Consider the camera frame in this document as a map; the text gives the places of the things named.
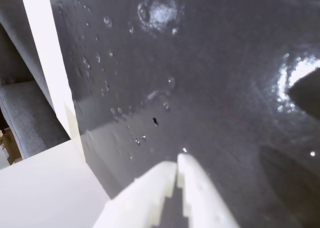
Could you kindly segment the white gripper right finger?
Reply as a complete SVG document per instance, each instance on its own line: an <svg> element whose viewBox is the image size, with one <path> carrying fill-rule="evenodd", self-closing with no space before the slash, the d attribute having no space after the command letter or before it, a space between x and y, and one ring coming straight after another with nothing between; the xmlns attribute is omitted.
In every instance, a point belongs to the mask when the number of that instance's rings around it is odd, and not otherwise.
<svg viewBox="0 0 320 228"><path fill-rule="evenodd" d="M177 156L176 185L182 189L182 213L190 228L238 228L239 225L200 163Z"/></svg>

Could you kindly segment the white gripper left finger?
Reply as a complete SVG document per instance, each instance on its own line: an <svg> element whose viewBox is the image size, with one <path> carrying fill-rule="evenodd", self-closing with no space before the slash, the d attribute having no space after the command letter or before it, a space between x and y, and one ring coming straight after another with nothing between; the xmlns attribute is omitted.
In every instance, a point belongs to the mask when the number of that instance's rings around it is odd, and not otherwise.
<svg viewBox="0 0 320 228"><path fill-rule="evenodd" d="M176 185L177 163L162 161L108 201L95 228L151 228L161 221Z"/></svg>

